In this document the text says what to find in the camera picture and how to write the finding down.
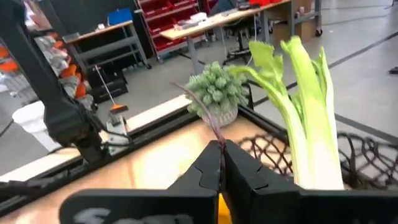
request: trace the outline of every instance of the black mesh basket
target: black mesh basket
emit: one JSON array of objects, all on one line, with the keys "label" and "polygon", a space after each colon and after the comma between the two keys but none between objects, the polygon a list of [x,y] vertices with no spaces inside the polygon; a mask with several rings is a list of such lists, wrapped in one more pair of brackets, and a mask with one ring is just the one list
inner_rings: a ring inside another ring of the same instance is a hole
[{"label": "black mesh basket", "polygon": [[[283,135],[257,135],[237,144],[274,172],[292,179],[289,143],[277,137]],[[348,189],[398,189],[398,145],[348,133],[338,133],[338,145]]]}]

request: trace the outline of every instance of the white trash bin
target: white trash bin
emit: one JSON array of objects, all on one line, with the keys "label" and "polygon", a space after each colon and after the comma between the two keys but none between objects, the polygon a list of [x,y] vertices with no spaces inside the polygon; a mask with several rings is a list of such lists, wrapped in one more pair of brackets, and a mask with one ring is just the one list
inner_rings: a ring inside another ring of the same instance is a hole
[{"label": "white trash bin", "polygon": [[12,119],[19,124],[25,131],[31,133],[48,151],[60,147],[47,131],[44,124],[44,105],[41,101],[31,103],[18,109],[12,114]]}]

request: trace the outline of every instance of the cardboard box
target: cardboard box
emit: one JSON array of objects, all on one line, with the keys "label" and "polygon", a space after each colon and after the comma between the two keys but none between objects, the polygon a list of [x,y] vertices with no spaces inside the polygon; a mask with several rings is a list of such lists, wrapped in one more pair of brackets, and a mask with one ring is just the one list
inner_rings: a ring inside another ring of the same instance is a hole
[{"label": "cardboard box", "polygon": [[[294,12],[298,12],[300,7],[304,8],[304,13],[311,11],[313,0],[292,0]],[[268,18],[273,20],[287,20],[289,18],[290,4],[285,3],[268,9]]]},{"label": "cardboard box", "polygon": [[[272,34],[274,45],[279,45],[281,40],[289,40],[289,26],[287,24],[275,24],[274,33]],[[301,38],[301,41],[308,42],[313,37],[315,37],[315,32],[317,30],[316,22],[314,19],[297,24],[295,27],[295,35]]]},{"label": "cardboard box", "polygon": [[304,7],[304,13],[311,12],[313,0],[301,0],[301,6]]}]

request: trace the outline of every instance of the black cable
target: black cable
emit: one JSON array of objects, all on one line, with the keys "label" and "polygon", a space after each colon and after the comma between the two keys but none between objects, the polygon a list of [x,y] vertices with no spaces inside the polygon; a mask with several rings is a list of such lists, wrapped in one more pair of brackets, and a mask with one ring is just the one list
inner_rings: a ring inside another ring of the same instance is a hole
[{"label": "black cable", "polygon": [[12,119],[7,126],[0,132],[0,138],[8,131],[11,125],[14,124],[14,120]]}]

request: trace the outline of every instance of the desk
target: desk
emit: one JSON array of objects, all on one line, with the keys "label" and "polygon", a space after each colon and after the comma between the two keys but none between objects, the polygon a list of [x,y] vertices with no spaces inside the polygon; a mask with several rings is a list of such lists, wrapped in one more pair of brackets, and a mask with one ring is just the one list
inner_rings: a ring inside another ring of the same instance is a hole
[{"label": "desk", "polygon": [[[153,118],[168,114],[169,111],[186,106],[188,103],[189,101],[183,96],[170,100],[129,119],[129,129],[147,124]],[[243,116],[238,116],[233,124],[222,128],[221,131],[225,138],[233,141],[253,137],[257,134],[266,134],[265,130]],[[214,139],[216,138],[211,128],[198,119],[15,212],[9,213],[0,218],[0,224],[57,224],[59,223],[58,210],[62,202],[69,195],[82,189],[166,189],[190,167],[208,142]],[[260,146],[267,144],[265,141],[257,143]],[[274,141],[274,144],[283,151],[285,146],[283,142]],[[75,152],[72,152],[72,149],[66,149],[54,155],[65,157],[67,160],[73,158],[73,153]],[[57,163],[53,155],[47,157],[46,162],[52,161],[51,166]],[[47,165],[40,165],[40,169],[45,171],[45,166]],[[26,179],[28,176],[23,173],[23,170],[26,169],[21,167],[18,172],[14,172],[13,177],[11,174],[8,174],[8,177]]]},{"label": "desk", "polygon": [[[130,37],[127,36],[126,27],[131,31],[132,36],[130,36]],[[97,47],[95,49],[91,49],[86,52],[78,52],[75,47],[75,44],[77,44],[81,40],[85,40],[90,37],[101,35],[106,32],[109,32],[111,30],[115,30],[115,29],[119,29],[119,28],[121,28],[124,33],[124,38],[122,40],[118,40],[116,42],[113,42],[113,43],[110,43],[110,44],[107,44],[107,45],[104,45],[101,47]],[[138,38],[137,32],[133,26],[132,21],[123,22],[123,23],[120,23],[120,24],[117,24],[114,26],[109,26],[104,29],[90,32],[88,34],[79,35],[78,37],[76,37],[74,39],[70,39],[67,37],[68,36],[63,37],[64,41],[68,45],[68,48],[69,48],[70,52],[72,53],[73,58],[77,61],[77,63],[79,64],[80,68],[83,70],[84,73],[86,73],[88,69],[94,67],[94,65],[88,64],[86,62],[86,60],[88,60],[90,58],[94,58],[101,54],[105,54],[107,52],[111,52],[113,50],[120,49],[121,47],[126,47],[126,46],[130,47],[130,50],[131,50],[130,52],[122,54],[122,55],[118,55],[117,57],[113,57],[113,58],[104,60],[102,62],[97,63],[97,65],[102,65],[104,63],[108,63],[113,60],[117,60],[117,59],[129,56],[129,55],[133,55],[134,58],[136,59],[137,63],[141,61],[144,63],[144,65],[147,68],[150,68],[150,65],[148,64],[147,58],[145,56],[144,49],[142,48],[142,45],[139,42],[139,38]]]},{"label": "desk", "polygon": [[[283,0],[278,3],[273,3],[273,4],[268,4],[266,6],[262,6],[258,9],[249,9],[249,10],[245,10],[245,11],[231,12],[227,16],[225,16],[225,12],[222,12],[222,13],[219,13],[219,14],[209,17],[208,18],[209,22],[206,22],[204,24],[200,24],[195,27],[191,27],[191,28],[184,29],[184,30],[169,29],[169,30],[161,32],[160,35],[165,38],[168,38],[170,40],[175,40],[175,39],[179,39],[182,37],[186,37],[195,75],[199,75],[201,73],[201,70],[200,70],[200,66],[199,66],[198,56],[197,56],[197,53],[195,50],[195,45],[193,43],[193,39],[191,38],[192,35],[200,33],[200,32],[204,32],[204,31],[212,29],[214,27],[222,26],[223,24],[227,24],[229,22],[236,21],[240,18],[253,16],[257,13],[260,13],[261,39],[264,42],[270,42],[268,31],[263,32],[264,30],[268,30],[267,9],[270,9],[274,6],[278,6],[280,4],[284,4],[284,3],[288,3],[288,2],[291,4],[291,0]],[[289,25],[290,25],[290,33],[294,34],[294,14],[293,13],[290,13]]]}]

